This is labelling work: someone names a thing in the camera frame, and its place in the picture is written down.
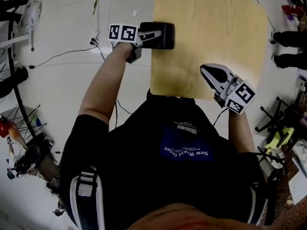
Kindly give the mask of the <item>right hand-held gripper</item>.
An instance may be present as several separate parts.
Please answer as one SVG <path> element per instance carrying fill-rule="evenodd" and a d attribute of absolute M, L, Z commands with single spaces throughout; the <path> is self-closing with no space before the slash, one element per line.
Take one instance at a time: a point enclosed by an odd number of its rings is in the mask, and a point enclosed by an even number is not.
<path fill-rule="evenodd" d="M 215 90 L 214 98 L 223 108 L 241 115 L 254 100 L 256 93 L 246 80 L 234 75 L 221 64 L 208 63 L 200 66 L 201 75 Z"/>

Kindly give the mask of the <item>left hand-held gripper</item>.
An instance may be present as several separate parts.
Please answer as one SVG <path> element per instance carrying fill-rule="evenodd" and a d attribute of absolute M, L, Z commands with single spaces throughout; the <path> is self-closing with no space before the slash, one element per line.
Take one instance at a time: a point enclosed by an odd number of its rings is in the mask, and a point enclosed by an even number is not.
<path fill-rule="evenodd" d="M 162 35 L 160 30 L 140 32 L 137 25 L 111 23 L 108 29 L 108 41 L 113 43 L 130 43 L 132 50 L 127 58 L 127 63 L 133 63 L 142 56 L 142 41 L 149 41 Z"/>

